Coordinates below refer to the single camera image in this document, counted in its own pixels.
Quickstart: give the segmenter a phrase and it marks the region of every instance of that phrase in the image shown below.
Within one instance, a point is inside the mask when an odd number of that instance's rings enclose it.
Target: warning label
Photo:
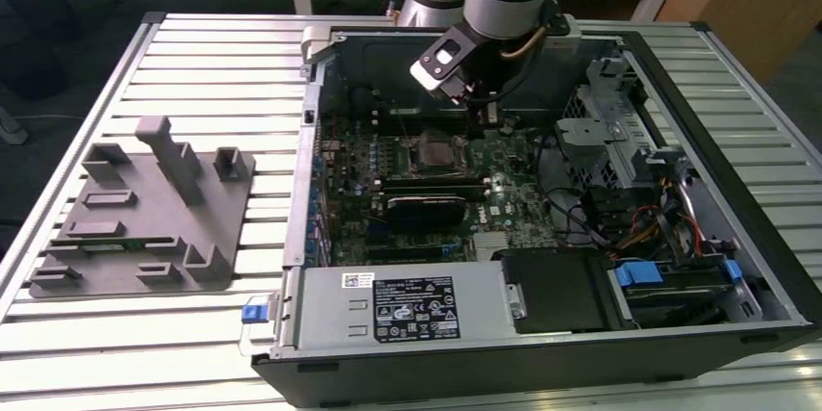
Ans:
[[[460,337],[451,276],[373,281],[373,338],[380,343]]]

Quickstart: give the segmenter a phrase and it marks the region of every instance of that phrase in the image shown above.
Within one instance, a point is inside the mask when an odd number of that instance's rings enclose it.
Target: aluminum extrusion table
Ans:
[[[304,93],[301,29],[383,25],[381,17],[168,14],[144,23],[0,265],[0,404],[28,409],[290,407],[240,355],[240,306],[280,287],[290,170]],[[589,22],[633,29],[652,47],[737,174],[810,274],[822,282],[822,158],[708,32],[687,24]],[[651,112],[668,141],[663,117]],[[169,115],[177,141],[254,153],[237,279],[217,293],[34,300],[24,283],[82,182],[90,142],[148,148],[138,116]],[[254,343],[269,343],[253,325]],[[476,398],[379,409],[792,409],[822,407],[822,347],[750,357],[693,380]]]

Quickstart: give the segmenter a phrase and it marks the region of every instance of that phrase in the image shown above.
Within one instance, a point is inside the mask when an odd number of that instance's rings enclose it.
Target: metal bracket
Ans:
[[[302,30],[302,40],[298,43],[302,61],[306,64],[316,64],[326,58],[330,55],[330,45],[333,45],[330,27],[308,26]]]
[[[556,127],[563,141],[576,146],[601,146],[608,141],[627,139],[619,124],[608,124],[597,119],[560,119],[556,121]]]
[[[278,330],[278,313],[280,313],[280,291],[274,291],[269,295],[254,295],[248,299],[245,305],[268,305],[268,322],[264,322],[266,326],[270,326],[270,330],[273,332],[273,340],[277,340],[277,330]],[[252,329],[256,324],[242,324],[242,328],[240,330],[240,338],[237,340],[237,348],[240,350],[240,354],[245,357],[252,357],[254,355],[260,355],[266,353],[269,350],[268,346],[254,346],[252,343]]]
[[[520,320],[528,316],[528,309],[525,308],[525,302],[523,301],[523,289],[519,284],[507,284],[504,289],[508,298],[511,318],[513,320]]]

